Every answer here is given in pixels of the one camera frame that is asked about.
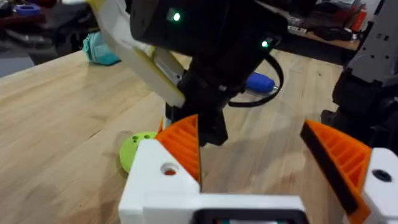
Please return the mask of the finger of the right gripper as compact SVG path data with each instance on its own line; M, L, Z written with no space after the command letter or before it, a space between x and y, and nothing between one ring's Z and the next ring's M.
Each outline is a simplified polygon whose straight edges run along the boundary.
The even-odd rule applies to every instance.
M165 104L165 106L164 106L164 115L163 115L163 117L162 117L162 119L160 121L159 128L158 128L158 131L157 131L158 133L163 131L163 130L165 130L165 129L167 129L167 127L170 126L173 123L173 121L172 121L172 118L173 118L172 109L173 108L169 104Z

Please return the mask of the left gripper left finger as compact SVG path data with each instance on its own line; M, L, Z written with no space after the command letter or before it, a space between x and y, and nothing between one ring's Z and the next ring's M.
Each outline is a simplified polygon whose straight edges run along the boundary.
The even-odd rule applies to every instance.
M198 193L201 188L198 115L156 133L139 133L119 151L128 173L119 202L121 223L145 223L144 201L155 194Z

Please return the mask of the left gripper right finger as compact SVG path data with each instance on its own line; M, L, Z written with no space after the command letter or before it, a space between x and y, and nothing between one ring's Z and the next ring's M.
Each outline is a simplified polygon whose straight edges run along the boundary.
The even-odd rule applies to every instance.
M343 208L343 223L397 223L396 153L308 119L300 137Z

